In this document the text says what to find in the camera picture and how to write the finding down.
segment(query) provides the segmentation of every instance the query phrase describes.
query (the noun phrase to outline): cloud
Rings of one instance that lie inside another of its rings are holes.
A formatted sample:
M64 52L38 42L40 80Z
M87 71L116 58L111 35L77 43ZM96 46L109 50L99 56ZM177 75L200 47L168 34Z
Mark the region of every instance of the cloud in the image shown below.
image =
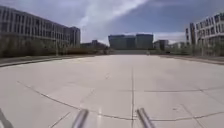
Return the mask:
M104 24L137 8L147 0L89 0L79 26Z
M109 23L150 0L89 0L78 26L83 41L102 39L109 34Z
M184 0L0 0L10 6L34 15L47 18L66 26L77 26L82 31L82 42L99 39L106 41L111 22L143 4L150 7L165 7L180 4ZM182 41L184 34L154 33L156 39Z

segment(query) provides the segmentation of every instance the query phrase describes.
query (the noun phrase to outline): white building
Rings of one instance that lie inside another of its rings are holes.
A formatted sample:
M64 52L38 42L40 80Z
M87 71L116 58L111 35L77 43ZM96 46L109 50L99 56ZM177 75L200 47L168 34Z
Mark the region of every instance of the white building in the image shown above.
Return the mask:
M13 35L22 40L41 39L55 42L58 47L79 46L80 29L0 6L0 37Z
M195 23L197 43L224 41L224 13L218 13Z

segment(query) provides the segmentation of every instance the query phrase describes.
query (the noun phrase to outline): gray building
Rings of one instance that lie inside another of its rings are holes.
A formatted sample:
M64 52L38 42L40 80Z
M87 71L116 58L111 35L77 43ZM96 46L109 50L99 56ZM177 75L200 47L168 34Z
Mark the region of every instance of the gray building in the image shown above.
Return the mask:
M153 49L153 35L110 35L110 47L117 50L147 50Z
M110 47L117 50L123 50L127 48L125 35L110 35L108 37Z
M166 49L169 47L169 41L168 40L157 40L154 42L154 49L159 51L166 51Z
M79 28L0 6L0 38L16 36L24 41L40 39L55 42L57 47L76 47L80 44L80 34Z
M136 39L133 35L127 35L125 36L126 40L126 49L128 50L134 50L136 49Z
M137 34L136 42L138 49L153 49L153 35L151 34Z

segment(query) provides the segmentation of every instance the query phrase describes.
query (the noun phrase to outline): window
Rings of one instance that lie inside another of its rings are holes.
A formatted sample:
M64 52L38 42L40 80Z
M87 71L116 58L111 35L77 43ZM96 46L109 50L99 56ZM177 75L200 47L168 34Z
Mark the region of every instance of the window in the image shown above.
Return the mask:
M219 24L218 25L218 30L219 30L219 33L221 32L221 25Z
M219 15L215 16L215 22L218 23L219 22Z
M6 11L3 11L2 19L5 20Z
M222 33L224 33L224 24L222 24Z
M213 20L213 18L211 18L211 20L212 20L212 24L214 24L214 20Z
M220 14L220 20L221 20L221 21L224 21L224 13L221 13L221 14Z
M205 21L205 26L207 27L208 26L208 23L209 21L208 21L208 19L206 19L206 21Z
M17 30L17 25L15 24L14 26L14 32L16 33L16 30Z
M199 30L199 26L198 26L198 24L196 24L196 29Z
M206 36L210 35L209 29L206 29Z
M202 36L205 36L205 30L202 31Z
M11 13L10 21L13 21L13 13Z
M218 26L216 25L216 33L219 33Z
M210 31L211 31L211 35L215 34L215 28L214 27L212 27Z
M20 29L21 29L21 34L23 34L23 25L21 26L21 28L20 28Z
M8 23L2 23L2 32L7 32Z
M9 11L6 12L6 20L9 20Z
M24 17L24 16L22 16L22 17L21 17L21 19L22 19L22 23L24 23L24 19L25 19L25 17Z
M32 35L34 35L34 28L32 28Z
M20 26L19 25L17 25L17 33L19 33L20 31Z
M12 32L12 23L9 24L9 32Z
M27 29L27 30L28 30L28 35L30 35L30 28L28 27L28 29Z

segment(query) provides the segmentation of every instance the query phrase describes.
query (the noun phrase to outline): stone tile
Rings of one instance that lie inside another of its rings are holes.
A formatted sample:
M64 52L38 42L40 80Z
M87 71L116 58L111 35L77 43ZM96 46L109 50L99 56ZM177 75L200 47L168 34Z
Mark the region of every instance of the stone tile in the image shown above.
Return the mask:
M104 115L131 119L131 98L131 92L96 91L81 106Z
M64 120L59 122L54 128L70 128L74 123L76 115L76 113L70 114ZM84 128L131 128L131 121L89 113Z
M176 120L190 118L180 105L174 93L136 93L134 99L135 110L144 108L152 120Z

